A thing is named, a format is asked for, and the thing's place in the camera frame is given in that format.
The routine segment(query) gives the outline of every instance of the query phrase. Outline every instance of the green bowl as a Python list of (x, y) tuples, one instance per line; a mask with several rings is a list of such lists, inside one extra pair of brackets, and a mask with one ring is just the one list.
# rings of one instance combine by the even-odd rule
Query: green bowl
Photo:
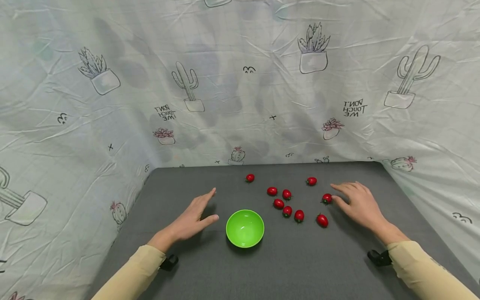
[(250, 248), (258, 244), (264, 236), (265, 225), (258, 213), (242, 209), (228, 218), (225, 231), (232, 244), (240, 248)]

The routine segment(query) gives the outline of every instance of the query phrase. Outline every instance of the left hand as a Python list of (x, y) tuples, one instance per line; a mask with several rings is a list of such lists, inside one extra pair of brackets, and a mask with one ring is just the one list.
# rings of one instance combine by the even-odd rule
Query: left hand
[(204, 209), (215, 192), (216, 188), (213, 188), (209, 193), (194, 198), (187, 209), (172, 224), (157, 232), (147, 245), (166, 253), (173, 243), (179, 240), (187, 240), (218, 221), (218, 215), (211, 215), (200, 220)]

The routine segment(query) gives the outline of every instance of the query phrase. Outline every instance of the sleeve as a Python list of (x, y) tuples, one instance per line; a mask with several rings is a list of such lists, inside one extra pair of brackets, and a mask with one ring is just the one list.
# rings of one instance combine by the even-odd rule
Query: sleeve
[(422, 300), (479, 300), (457, 278), (431, 258), (418, 243), (403, 241), (387, 246), (398, 278)]
[(92, 300), (137, 299), (155, 278), (165, 257), (163, 252), (152, 246), (141, 246)]

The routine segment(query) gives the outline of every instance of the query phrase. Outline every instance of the white fabric backdrop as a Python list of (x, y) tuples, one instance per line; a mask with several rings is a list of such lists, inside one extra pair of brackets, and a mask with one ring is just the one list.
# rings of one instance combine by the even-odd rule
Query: white fabric backdrop
[(151, 170), (227, 164), (383, 162), (478, 281), (478, 3), (135, 2), (0, 3), (1, 299), (81, 299)]

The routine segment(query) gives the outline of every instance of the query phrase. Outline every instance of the cherry tomato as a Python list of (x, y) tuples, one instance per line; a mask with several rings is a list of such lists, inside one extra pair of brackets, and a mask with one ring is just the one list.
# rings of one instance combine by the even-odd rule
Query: cherry tomato
[(292, 208), (290, 206), (285, 206), (282, 213), (285, 218), (290, 218), (292, 215)]
[(325, 195), (322, 197), (322, 202), (325, 203), (325, 205), (328, 205), (328, 204), (332, 203), (332, 195), (330, 195), (330, 194), (325, 194)]
[(273, 186), (267, 189), (267, 194), (269, 194), (270, 196), (276, 196), (276, 193), (277, 193), (277, 190)]
[(283, 199), (290, 200), (292, 198), (292, 193), (289, 190), (283, 190), (282, 196)]
[(305, 214), (303, 213), (302, 210), (297, 210), (295, 212), (295, 215), (293, 216), (293, 218), (295, 219), (295, 221), (297, 221), (298, 223), (301, 223), (303, 222), (303, 219), (305, 218)]
[(317, 178), (308, 177), (306, 182), (307, 182), (307, 185), (313, 186), (313, 185), (317, 184)]
[(282, 209), (284, 206), (285, 206), (285, 204), (280, 199), (275, 199), (273, 201), (273, 207), (275, 207), (276, 209)]
[(328, 226), (328, 219), (325, 215), (319, 214), (317, 216), (317, 223), (323, 228), (326, 228)]
[(248, 174), (247, 177), (245, 178), (245, 181), (250, 183), (255, 180), (255, 175), (253, 174)]

